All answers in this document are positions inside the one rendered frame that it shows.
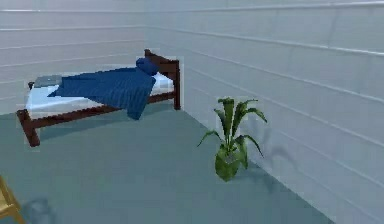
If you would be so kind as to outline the yellow wooden chair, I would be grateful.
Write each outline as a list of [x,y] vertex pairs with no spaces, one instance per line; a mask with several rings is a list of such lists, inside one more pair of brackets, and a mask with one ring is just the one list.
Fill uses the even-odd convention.
[[18,224],[26,224],[21,214],[21,205],[0,175],[0,219],[5,217],[12,217]]

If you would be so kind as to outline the blue blanket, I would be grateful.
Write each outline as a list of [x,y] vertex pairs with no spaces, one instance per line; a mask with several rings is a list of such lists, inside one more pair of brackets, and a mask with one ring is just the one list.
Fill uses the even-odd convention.
[[82,73],[61,79],[49,97],[83,97],[117,109],[139,120],[156,79],[137,67]]

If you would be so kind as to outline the grey flat laptop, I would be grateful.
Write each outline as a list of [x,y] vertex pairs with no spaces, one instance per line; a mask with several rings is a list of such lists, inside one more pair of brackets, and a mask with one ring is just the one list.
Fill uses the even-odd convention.
[[48,86],[55,86],[55,85],[60,85],[61,82],[62,82],[61,75],[41,76],[34,81],[34,87],[42,88],[42,87],[48,87]]

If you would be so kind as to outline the blue pillow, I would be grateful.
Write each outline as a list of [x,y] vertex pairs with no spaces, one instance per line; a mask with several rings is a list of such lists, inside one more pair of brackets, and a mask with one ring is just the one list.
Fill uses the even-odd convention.
[[154,76],[158,73],[159,67],[152,63],[148,58],[139,58],[136,60],[136,66],[148,75]]

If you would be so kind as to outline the dark wooden bed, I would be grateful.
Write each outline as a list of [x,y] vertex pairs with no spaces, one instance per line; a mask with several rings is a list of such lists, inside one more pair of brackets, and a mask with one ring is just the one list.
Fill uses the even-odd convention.
[[[171,60],[152,53],[149,49],[144,50],[145,58],[159,67],[159,72],[172,81],[173,89],[161,94],[155,94],[148,98],[147,103],[155,103],[173,99],[174,109],[179,110],[180,106],[180,63],[178,60]],[[57,115],[50,115],[42,118],[31,118],[27,109],[18,110],[16,115],[31,147],[40,145],[40,139],[36,130],[42,127],[57,125],[64,122],[83,119],[96,115],[118,111],[118,108],[106,105],[93,106],[85,109],[75,110]]]

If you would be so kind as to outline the green house plant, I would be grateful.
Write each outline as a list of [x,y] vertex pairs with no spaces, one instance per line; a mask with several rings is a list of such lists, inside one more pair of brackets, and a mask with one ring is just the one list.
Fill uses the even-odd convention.
[[220,98],[218,100],[222,104],[222,109],[215,109],[214,112],[218,116],[221,122],[223,136],[216,130],[207,131],[198,146],[211,135],[216,136],[220,140],[220,146],[215,154],[215,173],[225,182],[232,180],[240,166],[248,169],[248,151],[246,141],[251,141],[257,151],[263,156],[261,148],[258,142],[248,134],[236,135],[243,118],[250,113],[256,114],[263,122],[267,123],[267,119],[264,113],[255,107],[249,107],[251,102],[257,102],[257,99],[248,99],[235,103],[233,98]]

